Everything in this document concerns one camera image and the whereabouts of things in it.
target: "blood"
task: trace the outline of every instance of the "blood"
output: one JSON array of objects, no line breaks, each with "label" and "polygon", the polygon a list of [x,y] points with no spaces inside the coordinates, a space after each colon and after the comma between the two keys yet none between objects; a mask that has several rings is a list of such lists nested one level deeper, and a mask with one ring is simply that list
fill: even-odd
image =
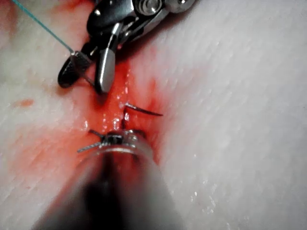
[{"label": "blood", "polygon": [[17,12],[11,0],[0,0],[0,48],[13,37],[17,25]]},{"label": "blood", "polygon": [[21,101],[16,101],[12,105],[13,107],[27,108],[32,106],[34,103],[33,99],[23,99]]},{"label": "blood", "polygon": [[[52,175],[53,180],[63,181],[66,178],[63,175],[70,175],[90,154],[90,151],[82,154],[77,154],[76,151],[99,141],[99,138],[88,133],[88,130],[94,129],[106,133],[119,129],[126,102],[138,106],[139,103],[144,104],[143,100],[146,99],[147,106],[142,107],[143,109],[159,113],[162,108],[165,108],[168,98],[159,98],[161,93],[157,85],[155,78],[152,78],[148,85],[143,85],[147,89],[142,90],[145,95],[139,95],[135,76],[130,73],[129,61],[117,64],[113,86],[103,104],[99,102],[91,86],[85,81],[78,82],[67,96],[73,103],[72,113],[80,114],[71,127],[62,127],[61,122],[58,122],[53,128],[33,126],[32,128],[23,127],[17,131],[19,136],[12,145],[12,148],[14,146],[18,152],[12,161],[13,173],[21,176],[23,180],[39,180]],[[154,149],[154,160],[159,163],[159,146],[162,141],[160,128],[163,117],[146,115],[130,109],[128,114],[127,128],[145,131]],[[126,168],[129,165],[135,165],[132,158],[124,159],[127,162],[121,160],[121,163]]]}]

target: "skin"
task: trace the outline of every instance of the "skin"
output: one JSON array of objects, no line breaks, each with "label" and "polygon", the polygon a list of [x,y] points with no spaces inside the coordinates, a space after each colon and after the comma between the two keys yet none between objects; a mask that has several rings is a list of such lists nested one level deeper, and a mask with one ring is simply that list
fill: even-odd
[{"label": "skin", "polygon": [[[81,47],[92,5],[56,4],[27,6]],[[164,103],[160,168],[189,230],[305,229],[306,9],[303,0],[203,0],[134,45],[136,89],[147,94],[154,79]],[[91,90],[58,89],[67,52],[15,13],[0,38],[4,230],[29,229],[73,173],[71,155],[55,146],[71,127],[86,133],[78,119],[88,101],[74,108],[71,98]],[[44,135],[55,141],[31,141]],[[35,164],[42,145],[49,160]]]}]

